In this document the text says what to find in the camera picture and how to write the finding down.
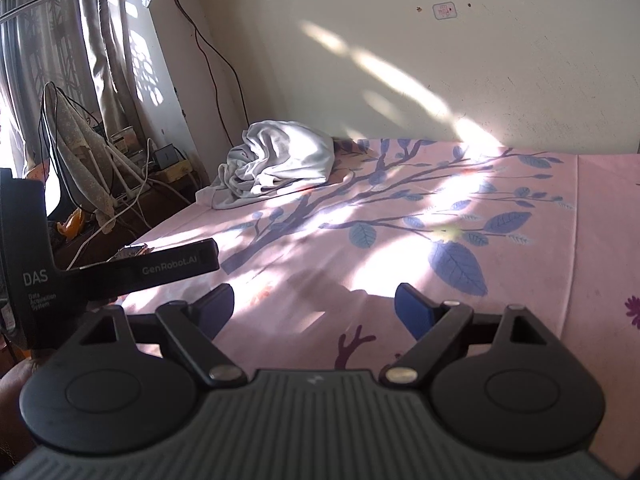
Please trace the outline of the person's left hand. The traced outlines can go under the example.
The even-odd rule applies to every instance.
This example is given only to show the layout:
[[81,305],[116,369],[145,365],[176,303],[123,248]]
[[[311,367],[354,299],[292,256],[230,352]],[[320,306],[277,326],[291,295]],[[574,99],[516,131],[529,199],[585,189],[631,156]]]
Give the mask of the person's left hand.
[[1,377],[1,467],[11,468],[27,456],[35,442],[22,419],[20,394],[41,360],[24,359]]

